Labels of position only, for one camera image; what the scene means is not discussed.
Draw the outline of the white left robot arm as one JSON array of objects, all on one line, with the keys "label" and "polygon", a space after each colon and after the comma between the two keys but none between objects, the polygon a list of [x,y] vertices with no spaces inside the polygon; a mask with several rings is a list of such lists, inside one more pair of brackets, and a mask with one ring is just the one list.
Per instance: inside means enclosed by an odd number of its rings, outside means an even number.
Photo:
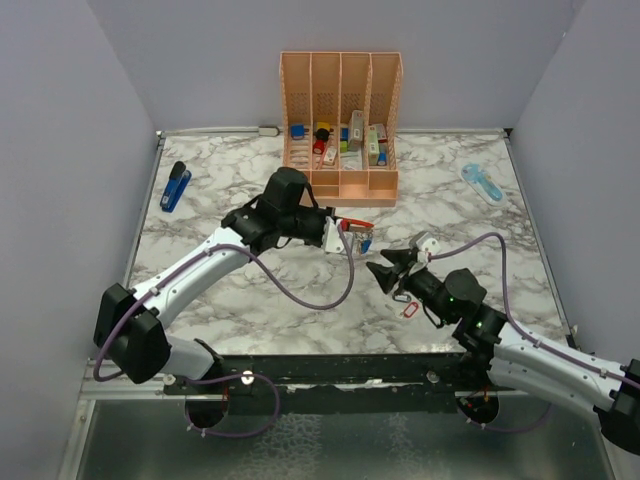
[{"label": "white left robot arm", "polygon": [[206,395],[220,385],[217,356],[203,342],[170,339],[166,331],[200,294],[233,271],[255,262],[280,239],[321,247],[335,211],[301,200],[313,194],[305,174],[281,167],[264,191],[230,211],[213,234],[176,264],[130,289],[120,284],[102,296],[94,332],[96,360],[112,360],[136,384],[159,373],[186,378]]}]

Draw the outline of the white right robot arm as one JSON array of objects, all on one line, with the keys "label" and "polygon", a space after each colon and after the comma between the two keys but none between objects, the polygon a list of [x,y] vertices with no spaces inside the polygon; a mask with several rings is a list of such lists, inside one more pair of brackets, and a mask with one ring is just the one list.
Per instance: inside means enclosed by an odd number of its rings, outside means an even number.
[{"label": "white right robot arm", "polygon": [[639,452],[639,362],[601,359],[552,341],[513,321],[484,301],[487,291],[467,269],[439,279],[418,266],[414,249],[386,250],[388,265],[368,270],[386,293],[407,293],[437,328],[451,325],[453,338],[471,355],[459,367],[461,383],[520,390],[598,422],[615,446]]}]

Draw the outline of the metal key organizer red handle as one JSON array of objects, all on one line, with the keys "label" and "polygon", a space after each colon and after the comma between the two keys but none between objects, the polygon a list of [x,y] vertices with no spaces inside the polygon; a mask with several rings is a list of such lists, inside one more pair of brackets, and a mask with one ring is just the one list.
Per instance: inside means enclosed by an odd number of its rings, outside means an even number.
[{"label": "metal key organizer red handle", "polygon": [[344,232],[350,232],[353,235],[353,247],[360,255],[364,255],[360,251],[360,245],[363,240],[370,239],[372,241],[372,246],[375,227],[373,223],[352,218],[341,218],[339,225]]}]

